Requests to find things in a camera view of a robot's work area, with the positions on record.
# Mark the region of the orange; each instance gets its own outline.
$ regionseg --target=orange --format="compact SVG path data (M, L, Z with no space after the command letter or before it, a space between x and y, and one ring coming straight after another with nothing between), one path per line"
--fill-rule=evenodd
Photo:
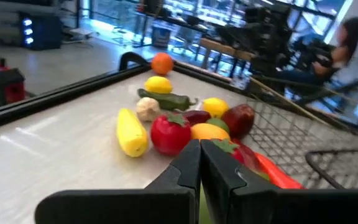
M191 127L192 139L230 139L229 134L213 124L200 123Z
M159 75L166 75L173 69L173 60L167 53L157 53L152 60L152 69Z

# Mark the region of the red apple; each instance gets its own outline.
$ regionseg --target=red apple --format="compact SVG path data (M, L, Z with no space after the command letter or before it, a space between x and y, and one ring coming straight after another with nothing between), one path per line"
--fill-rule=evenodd
M255 111L244 103L227 110L221 119L229 127L230 137L242 139L254 125Z

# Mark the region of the garlic bulb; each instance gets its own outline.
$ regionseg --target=garlic bulb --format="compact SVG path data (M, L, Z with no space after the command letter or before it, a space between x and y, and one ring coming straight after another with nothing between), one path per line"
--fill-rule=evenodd
M141 121L153 121L160 113L160 105L153 98L144 97L136 104L136 114Z

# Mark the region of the plastic vegetable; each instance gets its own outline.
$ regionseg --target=plastic vegetable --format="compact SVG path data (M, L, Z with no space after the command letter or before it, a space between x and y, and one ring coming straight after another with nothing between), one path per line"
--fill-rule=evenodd
M136 114L141 121L153 121L161 110L157 100L145 97L136 104Z
M160 115L154 120L150 135L155 150L175 156L191 140L190 123L181 114Z
M262 169L262 166L260 165L254 152L240 141L236 139L234 141L232 140L232 142L230 142L228 139L223 141L218 139L212 140L215 145L223 151L230 153L233 158L237 159L241 164L244 164L248 169L252 170L266 180L269 180L269 175Z
M203 110L209 112L213 118L220 118L229 106L219 98L208 98L203 101Z
M137 94L141 97L149 97L158 101L160 104L160 108L163 110L181 110L185 111L190 106L196 105L198 103L198 99L195 99L195 102L191 102L188 96L180 96L172 93L169 94L161 94L161 93L151 93L144 89L138 89Z
M190 126L205 123L211 118L211 115L208 112L198 110L186 111L182 113L182 115L190 122Z
M207 123L196 124L191 127L192 139L230 139L229 134L218 126Z
M279 167L277 167L274 162L270 159L267 159L265 156L255 152L256 158L258 158L260 164L262 165L262 169L268 174L270 177L271 183L283 188L283 189L303 189L304 187L287 176Z
M230 137L242 139L254 125L255 111L247 104L230 108L222 115L222 120L230 129Z
M172 84L169 79L160 76L153 76L147 79L144 83L144 88L152 93L172 92Z
M116 134L121 149L128 156L139 157L149 146L146 129L129 109L118 112Z

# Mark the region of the blue light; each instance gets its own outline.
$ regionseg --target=blue light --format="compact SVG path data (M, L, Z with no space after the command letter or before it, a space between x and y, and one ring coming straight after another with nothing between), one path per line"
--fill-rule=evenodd
M32 29L26 29L26 30L24 31L24 34L25 34L25 35L30 35L30 34L32 34Z
M23 20L23 24L24 24L25 26L29 26L29 25L32 24L32 21L31 21L30 19L24 19L24 20Z
M31 38L31 37L26 38L26 40L25 40L25 43L26 43L26 44L31 44L32 42L34 42L34 39Z

